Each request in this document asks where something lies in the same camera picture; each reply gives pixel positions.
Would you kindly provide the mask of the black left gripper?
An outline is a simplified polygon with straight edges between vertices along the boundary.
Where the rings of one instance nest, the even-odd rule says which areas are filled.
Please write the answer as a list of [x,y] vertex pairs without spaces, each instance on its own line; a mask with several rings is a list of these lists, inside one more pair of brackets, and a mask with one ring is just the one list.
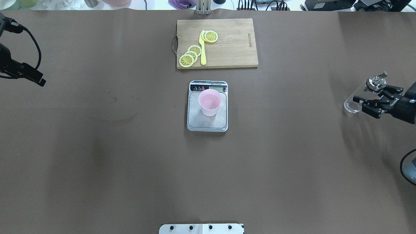
[[11,52],[9,49],[0,44],[0,71],[5,75],[1,75],[1,78],[5,79],[19,79],[25,78],[34,82],[39,86],[44,86],[46,80],[43,78],[43,73],[33,68],[29,64],[22,64],[11,58]]

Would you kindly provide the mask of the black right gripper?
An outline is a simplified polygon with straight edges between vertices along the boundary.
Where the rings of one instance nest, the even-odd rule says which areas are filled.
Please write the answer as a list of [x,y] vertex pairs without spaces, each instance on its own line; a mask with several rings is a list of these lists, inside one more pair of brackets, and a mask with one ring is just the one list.
[[405,94],[401,95],[403,90],[403,88],[398,86],[387,85],[379,92],[381,99],[367,100],[355,95],[353,96],[353,101],[361,106],[363,113],[373,118],[380,119],[381,115],[386,112],[394,118],[415,124],[416,83],[413,83]]

